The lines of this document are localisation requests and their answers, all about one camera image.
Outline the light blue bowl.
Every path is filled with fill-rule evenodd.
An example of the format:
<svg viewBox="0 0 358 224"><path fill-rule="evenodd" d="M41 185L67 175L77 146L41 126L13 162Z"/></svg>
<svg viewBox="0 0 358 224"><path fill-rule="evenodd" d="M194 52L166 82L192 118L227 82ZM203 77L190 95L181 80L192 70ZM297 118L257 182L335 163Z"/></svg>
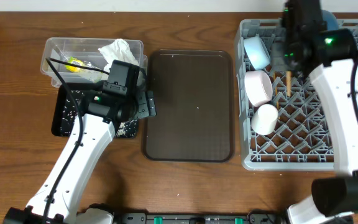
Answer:
<svg viewBox="0 0 358 224"><path fill-rule="evenodd" d="M244 50L255 70L263 70L270 64L269 52L260 37L244 39Z"/></svg>

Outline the white cup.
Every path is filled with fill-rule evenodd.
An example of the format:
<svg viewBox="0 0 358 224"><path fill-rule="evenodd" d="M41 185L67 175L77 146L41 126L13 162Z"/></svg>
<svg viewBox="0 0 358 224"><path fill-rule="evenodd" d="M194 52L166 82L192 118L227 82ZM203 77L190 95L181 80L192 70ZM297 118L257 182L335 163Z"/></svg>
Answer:
<svg viewBox="0 0 358 224"><path fill-rule="evenodd" d="M264 104L258 108L251 119L251 128L262 135L269 135L275 130L278 110L275 106Z"/></svg>

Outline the white napkin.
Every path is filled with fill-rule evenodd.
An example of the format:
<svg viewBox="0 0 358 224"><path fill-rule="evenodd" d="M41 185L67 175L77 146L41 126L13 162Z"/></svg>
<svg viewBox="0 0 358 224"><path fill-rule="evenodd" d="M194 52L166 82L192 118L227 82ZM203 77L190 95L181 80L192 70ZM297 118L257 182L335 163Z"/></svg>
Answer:
<svg viewBox="0 0 358 224"><path fill-rule="evenodd" d="M105 61L107 61L107 65L103 68L105 72L110 72L110 68L114 60L139 66L139 62L135 59L130 50L129 44L124 39L116 39L113 43L105 45L98 50Z"/></svg>

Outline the yellow green snack wrapper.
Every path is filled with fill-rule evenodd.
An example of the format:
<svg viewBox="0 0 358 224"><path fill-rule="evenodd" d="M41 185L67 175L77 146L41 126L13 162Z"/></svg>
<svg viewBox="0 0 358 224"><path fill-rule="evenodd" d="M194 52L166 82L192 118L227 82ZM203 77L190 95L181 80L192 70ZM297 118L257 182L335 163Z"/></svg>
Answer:
<svg viewBox="0 0 358 224"><path fill-rule="evenodd" d="M102 73L98 67L86 60L70 57L66 63L65 68L73 73Z"/></svg>

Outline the white shallow bowl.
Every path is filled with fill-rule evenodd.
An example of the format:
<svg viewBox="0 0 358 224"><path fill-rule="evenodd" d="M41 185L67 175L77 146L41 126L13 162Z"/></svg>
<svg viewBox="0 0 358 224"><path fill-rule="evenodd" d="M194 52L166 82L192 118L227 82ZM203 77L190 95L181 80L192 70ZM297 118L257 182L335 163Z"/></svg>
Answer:
<svg viewBox="0 0 358 224"><path fill-rule="evenodd" d="M259 107L272 99L272 82L262 70L246 72L244 86L249 102L254 107Z"/></svg>

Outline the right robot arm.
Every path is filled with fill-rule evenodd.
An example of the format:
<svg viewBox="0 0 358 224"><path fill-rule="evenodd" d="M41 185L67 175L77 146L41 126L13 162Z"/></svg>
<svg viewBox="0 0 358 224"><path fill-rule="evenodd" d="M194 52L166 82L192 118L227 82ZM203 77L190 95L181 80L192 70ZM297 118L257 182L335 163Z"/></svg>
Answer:
<svg viewBox="0 0 358 224"><path fill-rule="evenodd" d="M285 63L318 94L336 175L314 180L311 195L277 223L352 223L358 213L358 45L350 30L328 29L319 1L288 0L281 23Z"/></svg>

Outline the dark blue plate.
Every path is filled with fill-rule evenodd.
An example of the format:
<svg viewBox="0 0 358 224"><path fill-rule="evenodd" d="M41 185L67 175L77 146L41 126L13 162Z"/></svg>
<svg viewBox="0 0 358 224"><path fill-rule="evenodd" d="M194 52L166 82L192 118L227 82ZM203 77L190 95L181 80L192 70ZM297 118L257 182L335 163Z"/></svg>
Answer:
<svg viewBox="0 0 358 224"><path fill-rule="evenodd" d="M339 24L336 16L333 13L326 10L322 10L321 12L322 12L323 20L326 22L327 30L338 30Z"/></svg>

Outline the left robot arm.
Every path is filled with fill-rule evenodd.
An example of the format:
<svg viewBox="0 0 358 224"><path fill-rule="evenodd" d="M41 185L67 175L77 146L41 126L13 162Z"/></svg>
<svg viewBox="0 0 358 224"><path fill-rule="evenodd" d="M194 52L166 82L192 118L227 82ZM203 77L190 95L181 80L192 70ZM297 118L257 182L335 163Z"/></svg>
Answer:
<svg viewBox="0 0 358 224"><path fill-rule="evenodd" d="M105 205L91 205L80 213L79 204L120 124L156 115L152 92L137 84L144 73L137 65L114 60L107 80L97 82L80 101L56 74L77 112L70 137L43 186L25 209L11 207L4 223L113 223L114 212Z"/></svg>

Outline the wooden chopstick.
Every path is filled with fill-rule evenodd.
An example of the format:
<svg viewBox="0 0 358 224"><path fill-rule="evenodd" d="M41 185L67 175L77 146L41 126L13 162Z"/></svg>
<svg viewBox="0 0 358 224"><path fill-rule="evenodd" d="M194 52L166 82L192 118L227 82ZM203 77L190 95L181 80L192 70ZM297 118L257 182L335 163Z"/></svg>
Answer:
<svg viewBox="0 0 358 224"><path fill-rule="evenodd" d="M286 90L287 96L291 97L291 71L286 71Z"/></svg>
<svg viewBox="0 0 358 224"><path fill-rule="evenodd" d="M277 79L277 73L274 72L273 73L273 80L276 81L276 79ZM277 96L277 94L278 94L277 84L274 86L274 91L275 91L275 96ZM276 101L276 107L277 107L278 110L280 109L278 101Z"/></svg>

